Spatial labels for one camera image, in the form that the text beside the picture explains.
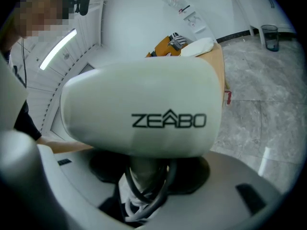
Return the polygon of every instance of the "white cabinet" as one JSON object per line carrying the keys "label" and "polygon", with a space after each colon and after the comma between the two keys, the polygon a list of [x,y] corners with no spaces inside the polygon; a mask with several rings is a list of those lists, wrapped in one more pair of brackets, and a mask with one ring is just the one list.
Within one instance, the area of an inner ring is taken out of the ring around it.
{"label": "white cabinet", "polygon": [[275,25],[278,32],[295,33],[295,30],[276,0],[236,0],[242,10],[250,34],[254,35],[253,28],[259,30],[261,43],[264,45],[263,25]]}

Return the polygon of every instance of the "black wall trim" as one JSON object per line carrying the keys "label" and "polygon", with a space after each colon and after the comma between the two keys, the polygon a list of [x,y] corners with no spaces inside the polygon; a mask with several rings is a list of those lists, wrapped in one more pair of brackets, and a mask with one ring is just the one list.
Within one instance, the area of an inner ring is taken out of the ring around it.
{"label": "black wall trim", "polygon": [[[254,34],[259,34],[258,29],[254,29]],[[225,42],[225,41],[228,41],[228,40],[231,40],[231,39],[235,39],[237,37],[248,36],[248,35],[250,35],[249,30],[242,31],[242,32],[239,32],[239,33],[230,34],[228,36],[223,36],[221,38],[218,38],[216,41],[217,41],[217,43],[221,43],[221,42]]]}

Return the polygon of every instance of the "zeabo logo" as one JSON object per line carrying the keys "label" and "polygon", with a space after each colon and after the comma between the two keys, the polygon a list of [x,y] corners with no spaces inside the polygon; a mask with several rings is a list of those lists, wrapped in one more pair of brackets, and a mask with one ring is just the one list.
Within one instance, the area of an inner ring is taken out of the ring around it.
{"label": "zeabo logo", "polygon": [[206,126],[206,114],[175,114],[169,109],[165,114],[132,114],[136,121],[132,124],[134,128],[203,128]]}

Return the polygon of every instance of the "white robot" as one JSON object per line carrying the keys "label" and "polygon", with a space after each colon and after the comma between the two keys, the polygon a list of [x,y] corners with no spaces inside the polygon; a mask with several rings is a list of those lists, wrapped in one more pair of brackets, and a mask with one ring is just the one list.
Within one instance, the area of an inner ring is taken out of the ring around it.
{"label": "white robot", "polygon": [[244,163],[210,151],[222,103],[203,59],[95,69],[68,81],[60,99],[68,134],[95,149],[53,155],[6,129],[0,173],[51,229],[252,229],[280,194]]}

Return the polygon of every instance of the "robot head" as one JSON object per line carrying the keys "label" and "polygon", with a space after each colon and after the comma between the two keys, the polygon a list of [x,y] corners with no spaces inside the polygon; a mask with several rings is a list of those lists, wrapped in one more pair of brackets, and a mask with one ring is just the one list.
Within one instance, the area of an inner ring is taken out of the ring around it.
{"label": "robot head", "polygon": [[219,80],[206,61],[157,57],[69,80],[60,108],[76,140],[131,156],[184,158],[212,147],[222,101]]}

